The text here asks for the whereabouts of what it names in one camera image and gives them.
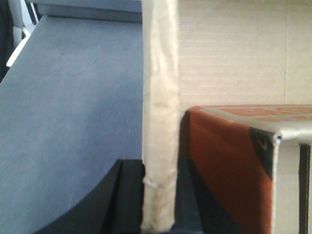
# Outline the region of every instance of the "gray surface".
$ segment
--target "gray surface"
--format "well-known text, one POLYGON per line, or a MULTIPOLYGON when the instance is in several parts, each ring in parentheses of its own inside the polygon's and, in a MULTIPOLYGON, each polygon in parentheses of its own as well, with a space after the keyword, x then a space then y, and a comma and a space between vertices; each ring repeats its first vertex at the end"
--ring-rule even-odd
POLYGON ((44 17, 0 84, 0 233, 28 234, 140 158, 141 24, 44 17))
POLYGON ((42 15, 48 16, 142 23, 142 14, 140 12, 112 11, 50 4, 38 4, 38 9, 42 15))
POLYGON ((114 11, 142 12, 139 0, 26 0, 27 2, 114 11))

